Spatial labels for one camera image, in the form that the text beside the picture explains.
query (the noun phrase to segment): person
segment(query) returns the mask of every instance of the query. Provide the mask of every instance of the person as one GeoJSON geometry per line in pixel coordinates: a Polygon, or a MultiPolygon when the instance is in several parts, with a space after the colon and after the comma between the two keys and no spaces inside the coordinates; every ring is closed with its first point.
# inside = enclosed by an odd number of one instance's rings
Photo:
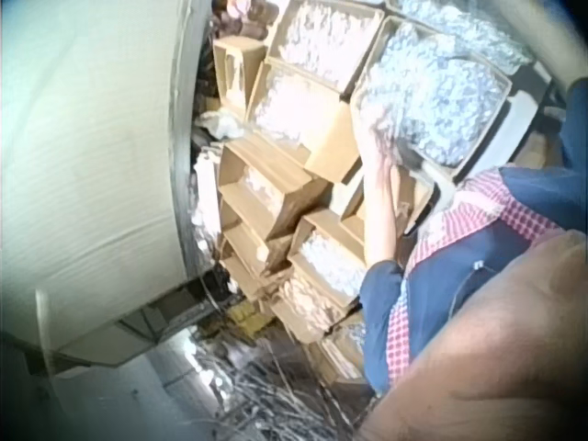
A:
{"type": "Polygon", "coordinates": [[[447,323],[356,440],[588,439],[587,238],[544,239],[447,323]]]}
{"type": "Polygon", "coordinates": [[[399,232],[390,184],[395,164],[354,113],[365,172],[369,268],[359,295],[366,321],[364,365],[375,391],[383,394],[399,384],[472,295],[546,235],[586,234],[587,79],[571,87],[567,104],[560,134],[564,166],[505,166],[466,179],[451,207],[421,227],[405,268],[395,260],[399,232]]]}

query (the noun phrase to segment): cardboard box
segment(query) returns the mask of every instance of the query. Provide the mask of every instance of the cardboard box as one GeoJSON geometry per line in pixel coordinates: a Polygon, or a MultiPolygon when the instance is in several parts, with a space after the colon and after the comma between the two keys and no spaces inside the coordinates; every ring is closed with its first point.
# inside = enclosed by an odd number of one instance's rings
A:
{"type": "MultiPolygon", "coordinates": [[[[378,33],[378,36],[376,37],[376,41],[374,43],[374,46],[367,57],[366,65],[364,66],[364,70],[363,70],[363,72],[359,78],[359,81],[358,81],[359,84],[361,84],[364,81],[364,78],[368,74],[368,71],[371,68],[371,66],[379,61],[379,58],[380,58],[382,52],[384,51],[384,49],[386,48],[386,44],[388,43],[390,36],[393,35],[396,32],[396,30],[398,29],[398,27],[403,22],[406,22],[406,21],[409,21],[414,24],[420,38],[425,38],[427,36],[431,36],[431,35],[435,35],[435,34],[440,33],[440,32],[437,32],[437,31],[435,31],[435,30],[433,30],[423,24],[420,24],[418,22],[414,22],[409,19],[403,19],[400,17],[387,17],[384,20],[384,22],[382,23],[382,26],[381,26],[379,33],[378,33]]],[[[474,62],[486,64],[492,70],[496,79],[503,85],[504,91],[503,91],[503,96],[502,96],[501,102],[496,107],[494,114],[492,115],[492,118],[490,119],[486,128],[482,131],[480,137],[475,142],[472,143],[471,148],[469,150],[469,154],[461,161],[461,163],[457,167],[445,167],[443,165],[439,165],[435,161],[433,161],[431,158],[427,157],[425,154],[417,152],[417,154],[422,156],[425,161],[427,161],[430,165],[432,165],[440,173],[442,173],[444,176],[446,176],[450,181],[457,181],[461,175],[462,170],[467,165],[469,165],[470,161],[472,161],[473,158],[476,156],[476,153],[479,150],[479,148],[481,147],[482,142],[486,138],[486,135],[488,134],[488,132],[490,131],[490,129],[492,128],[494,123],[496,123],[498,116],[502,111],[503,105],[506,102],[506,98],[509,96],[510,91],[513,87],[513,83],[510,81],[510,79],[507,76],[505,76],[500,70],[498,70],[496,67],[494,67],[491,63],[489,63],[485,58],[483,58],[477,54],[471,54],[469,56],[469,59],[473,60],[474,62]]],[[[351,96],[350,102],[351,102],[352,107],[357,106],[356,94],[353,94],[351,96]]]]}
{"type": "MultiPolygon", "coordinates": [[[[415,178],[404,167],[396,167],[391,177],[394,209],[396,211],[396,231],[400,237],[411,234],[423,221],[427,205],[433,200],[435,184],[426,178],[415,178]]],[[[363,183],[351,197],[341,224],[358,241],[364,244],[365,205],[363,183]]]]}
{"type": "Polygon", "coordinates": [[[212,44],[220,102],[239,119],[244,119],[257,70],[266,56],[266,46],[241,36],[214,40],[212,44]]]}
{"type": "Polygon", "coordinates": [[[267,143],[231,141],[220,159],[218,187],[224,202],[264,241],[292,233],[301,214],[318,205],[327,185],[276,154],[267,143]],[[254,169],[281,195],[279,213],[270,211],[243,182],[246,167],[254,169]]]}
{"type": "Polygon", "coordinates": [[[280,297],[275,296],[272,299],[270,309],[301,343],[308,345],[318,342],[324,336],[323,331],[309,328],[306,322],[280,297]]]}
{"type": "Polygon", "coordinates": [[[359,370],[343,353],[339,345],[331,337],[320,341],[323,352],[329,357],[331,364],[337,371],[338,377],[345,380],[363,378],[363,371],[359,370]]]}
{"type": "Polygon", "coordinates": [[[351,308],[353,308],[356,299],[350,299],[342,292],[332,288],[300,253],[302,244],[309,238],[314,230],[333,239],[341,245],[341,248],[351,257],[351,259],[356,260],[360,266],[365,267],[363,245],[345,228],[343,228],[343,225],[336,214],[328,209],[322,209],[308,214],[300,220],[288,254],[288,260],[292,263],[298,274],[309,281],[334,305],[346,311],[350,311],[351,308]]]}
{"type": "MultiPolygon", "coordinates": [[[[294,111],[289,116],[292,119],[296,117],[294,111]]],[[[254,128],[258,140],[263,139],[269,142],[289,160],[330,182],[337,183],[345,180],[349,171],[359,160],[349,105],[340,100],[337,92],[298,75],[287,66],[270,62],[262,64],[245,120],[254,128]],[[316,118],[312,119],[312,126],[306,128],[301,143],[275,139],[255,125],[255,110],[266,98],[267,77],[273,74],[297,75],[301,81],[311,85],[314,96],[321,97],[321,108],[313,110],[316,112],[316,118]]]]}
{"type": "Polygon", "coordinates": [[[288,265],[292,234],[264,241],[224,200],[220,204],[220,226],[225,239],[253,276],[268,276],[288,265]]]}
{"type": "Polygon", "coordinates": [[[244,296],[251,302],[270,298],[291,274],[291,269],[285,268],[268,277],[254,277],[226,239],[222,240],[220,264],[226,268],[244,296]]]}
{"type": "Polygon", "coordinates": [[[305,352],[311,364],[311,369],[327,386],[332,385],[341,378],[337,367],[319,343],[307,345],[305,352]]]}
{"type": "Polygon", "coordinates": [[[345,333],[345,327],[349,325],[365,323],[362,311],[350,315],[340,322],[331,336],[333,343],[341,350],[343,356],[351,362],[356,369],[364,372],[364,354],[361,348],[345,333]]]}
{"type": "Polygon", "coordinates": [[[369,52],[369,48],[374,41],[374,37],[378,32],[379,25],[381,24],[384,18],[384,12],[375,9],[370,6],[365,5],[358,5],[357,3],[347,3],[337,0],[314,0],[313,3],[320,4],[324,6],[329,6],[335,11],[339,11],[342,13],[349,14],[353,17],[357,18],[375,18],[372,21],[371,25],[366,29],[365,37],[361,41],[353,41],[352,44],[359,46],[362,48],[362,51],[359,51],[357,58],[352,60],[349,64],[348,72],[345,72],[345,80],[340,84],[336,84],[334,82],[330,82],[321,78],[320,76],[316,75],[315,73],[307,72],[304,69],[300,68],[299,66],[295,66],[293,64],[289,64],[282,60],[279,54],[279,48],[284,41],[286,40],[286,35],[288,34],[288,27],[290,23],[298,13],[300,6],[304,3],[304,0],[290,0],[286,10],[284,11],[284,15],[280,22],[277,24],[276,35],[272,40],[272,44],[267,51],[267,58],[272,62],[278,62],[286,64],[287,66],[291,66],[292,69],[308,76],[315,80],[317,83],[324,85],[326,87],[331,88],[337,94],[351,94],[353,89],[356,85],[356,79],[361,73],[361,68],[363,66],[365,60],[365,54],[369,52]]]}

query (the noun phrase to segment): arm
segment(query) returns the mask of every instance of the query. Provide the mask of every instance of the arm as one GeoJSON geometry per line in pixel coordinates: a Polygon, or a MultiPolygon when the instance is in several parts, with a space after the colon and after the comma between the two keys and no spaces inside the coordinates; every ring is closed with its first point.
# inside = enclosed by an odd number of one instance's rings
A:
{"type": "Polygon", "coordinates": [[[364,254],[367,267],[385,260],[392,260],[396,253],[396,216],[390,175],[389,161],[382,161],[365,170],[364,254]]]}

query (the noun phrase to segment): cardboard flap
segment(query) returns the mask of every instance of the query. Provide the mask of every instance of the cardboard flap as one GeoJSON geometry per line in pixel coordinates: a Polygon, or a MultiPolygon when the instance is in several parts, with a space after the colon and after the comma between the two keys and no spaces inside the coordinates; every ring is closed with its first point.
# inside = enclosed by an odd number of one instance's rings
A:
{"type": "Polygon", "coordinates": [[[366,265],[363,245],[343,228],[339,218],[332,211],[321,209],[307,214],[303,219],[311,223],[318,232],[339,243],[360,265],[366,265]]]}
{"type": "Polygon", "coordinates": [[[267,237],[273,227],[274,218],[271,213],[240,183],[220,188],[223,200],[231,206],[237,216],[260,237],[267,237]]]}
{"type": "Polygon", "coordinates": [[[241,260],[236,255],[232,255],[221,262],[227,271],[229,271],[231,277],[237,282],[239,288],[248,300],[255,301],[263,296],[263,286],[258,280],[249,274],[241,260]]]}
{"type": "Polygon", "coordinates": [[[255,276],[261,276],[266,269],[263,261],[257,256],[259,248],[266,249],[263,241],[256,240],[251,231],[241,222],[237,226],[223,232],[232,249],[255,276]]]}
{"type": "Polygon", "coordinates": [[[231,35],[221,39],[216,39],[214,40],[214,45],[219,48],[223,48],[226,51],[251,52],[266,50],[266,46],[264,45],[263,41],[250,39],[240,35],[231,35]]]}
{"type": "MultiPolygon", "coordinates": [[[[259,135],[252,131],[248,131],[245,134],[245,139],[252,143],[263,143],[268,145],[273,145],[275,143],[274,140],[269,140],[265,138],[263,135],[259,135]]],[[[311,156],[311,151],[305,148],[304,146],[277,146],[276,150],[285,155],[290,161],[293,161],[294,164],[299,165],[300,167],[304,167],[306,162],[308,161],[309,157],[311,156]]]]}
{"type": "Polygon", "coordinates": [[[281,193],[294,192],[312,180],[312,177],[300,167],[283,155],[276,154],[276,150],[269,144],[236,140],[229,142],[227,147],[245,164],[263,175],[281,193]]]}
{"type": "Polygon", "coordinates": [[[343,101],[332,103],[333,110],[317,121],[306,145],[311,156],[305,169],[330,182],[343,182],[359,161],[356,135],[353,131],[351,108],[343,101]]]}
{"type": "Polygon", "coordinates": [[[306,322],[283,299],[275,298],[270,308],[301,343],[308,345],[322,339],[323,332],[316,329],[309,329],[306,326],[306,322]]]}

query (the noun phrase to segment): concrete floor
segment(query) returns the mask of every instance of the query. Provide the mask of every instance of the concrete floor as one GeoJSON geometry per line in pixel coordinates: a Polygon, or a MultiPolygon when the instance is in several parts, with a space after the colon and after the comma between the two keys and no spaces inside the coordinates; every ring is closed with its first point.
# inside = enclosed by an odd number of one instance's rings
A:
{"type": "Polygon", "coordinates": [[[2,344],[2,439],[208,441],[215,401],[184,358],[180,333],[118,368],[32,377],[2,344]]]}

